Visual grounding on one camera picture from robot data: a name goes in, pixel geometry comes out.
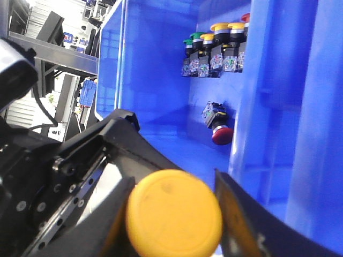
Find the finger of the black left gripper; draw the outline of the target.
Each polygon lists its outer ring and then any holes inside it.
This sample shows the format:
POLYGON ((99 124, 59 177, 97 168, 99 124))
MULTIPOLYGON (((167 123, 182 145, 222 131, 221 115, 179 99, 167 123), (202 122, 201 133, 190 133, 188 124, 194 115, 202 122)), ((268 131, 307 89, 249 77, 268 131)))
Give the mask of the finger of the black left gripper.
POLYGON ((72 165, 79 179, 101 163, 116 165, 123 177, 133 177, 136 182, 159 170, 179 169, 139 130, 134 112, 115 109, 102 121, 62 143, 61 156, 72 165))

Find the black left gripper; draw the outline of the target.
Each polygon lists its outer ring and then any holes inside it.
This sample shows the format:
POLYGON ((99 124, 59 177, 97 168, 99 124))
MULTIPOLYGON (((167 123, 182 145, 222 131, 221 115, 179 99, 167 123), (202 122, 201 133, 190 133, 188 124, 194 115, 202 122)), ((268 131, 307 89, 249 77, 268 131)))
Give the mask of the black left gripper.
POLYGON ((106 123, 59 142, 1 122, 1 256, 120 256, 133 177, 122 178, 94 212, 48 245, 98 179, 106 123))

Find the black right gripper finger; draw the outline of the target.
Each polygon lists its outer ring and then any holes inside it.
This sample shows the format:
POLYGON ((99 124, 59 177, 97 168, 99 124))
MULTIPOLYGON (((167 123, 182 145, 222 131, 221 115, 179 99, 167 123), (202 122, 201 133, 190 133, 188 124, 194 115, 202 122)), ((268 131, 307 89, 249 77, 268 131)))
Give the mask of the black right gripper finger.
POLYGON ((224 256, 338 256, 276 218, 229 174, 215 170, 224 256))

